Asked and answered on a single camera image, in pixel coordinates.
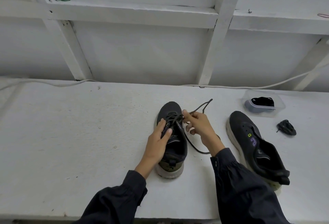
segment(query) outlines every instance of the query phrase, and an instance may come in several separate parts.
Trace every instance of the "black sneaker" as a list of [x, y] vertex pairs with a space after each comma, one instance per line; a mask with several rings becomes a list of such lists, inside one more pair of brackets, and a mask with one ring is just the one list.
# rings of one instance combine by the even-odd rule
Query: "black sneaker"
[[182, 174], [187, 156], [187, 137], [183, 129], [182, 109], [178, 103], [168, 102], [158, 114], [157, 125], [161, 118], [167, 122], [161, 138], [169, 128], [172, 129], [172, 134], [167, 142], [164, 156], [155, 169], [160, 176], [173, 179]]
[[234, 111], [227, 120], [226, 131], [240, 153], [241, 164], [261, 176], [274, 190], [290, 184], [290, 172], [285, 169], [276, 148], [261, 138], [249, 117]]

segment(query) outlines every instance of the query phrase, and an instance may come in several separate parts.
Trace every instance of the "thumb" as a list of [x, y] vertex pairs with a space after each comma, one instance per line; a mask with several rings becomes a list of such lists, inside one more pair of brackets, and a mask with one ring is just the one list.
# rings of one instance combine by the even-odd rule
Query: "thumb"
[[169, 140], [169, 138], [170, 138], [170, 136], [171, 136], [171, 133], [172, 133], [172, 129], [169, 128], [169, 129], [166, 131], [165, 135], [161, 138], [160, 141], [161, 141], [161, 142], [164, 142], [164, 143], [167, 144], [167, 142], [168, 142], [168, 140]]
[[194, 120], [195, 120], [195, 118], [192, 117], [191, 114], [189, 114], [187, 110], [183, 110], [183, 116], [184, 116], [184, 118], [186, 119], [187, 122], [193, 123]]

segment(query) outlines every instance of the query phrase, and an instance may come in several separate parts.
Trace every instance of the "plastic container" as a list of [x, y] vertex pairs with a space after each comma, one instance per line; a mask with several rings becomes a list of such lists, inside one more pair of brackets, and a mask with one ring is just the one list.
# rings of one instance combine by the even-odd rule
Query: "plastic container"
[[[259, 97], [272, 98], [274, 106], [260, 106], [254, 104], [253, 101], [255, 100], [253, 100], [253, 98]], [[247, 90], [241, 102], [247, 112], [259, 116], [273, 117], [286, 108], [285, 104], [277, 94], [268, 91]]]

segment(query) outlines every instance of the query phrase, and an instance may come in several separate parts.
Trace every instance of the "purple logo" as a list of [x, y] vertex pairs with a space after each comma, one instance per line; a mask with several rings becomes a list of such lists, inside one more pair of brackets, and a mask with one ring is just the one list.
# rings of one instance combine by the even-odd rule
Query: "purple logo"
[[256, 139], [255, 138], [252, 138], [252, 139], [250, 139], [250, 141], [252, 142], [252, 145], [255, 147], [256, 144], [257, 144]]

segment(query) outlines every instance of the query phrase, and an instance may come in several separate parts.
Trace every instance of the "sleeve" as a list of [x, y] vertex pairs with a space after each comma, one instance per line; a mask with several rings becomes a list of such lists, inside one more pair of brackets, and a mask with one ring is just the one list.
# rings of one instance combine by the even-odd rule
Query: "sleeve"
[[137, 206], [146, 193], [144, 177], [129, 170], [122, 185], [97, 192], [75, 223], [133, 223]]
[[223, 224], [289, 224], [274, 191], [260, 176], [238, 163], [229, 148], [210, 159]]

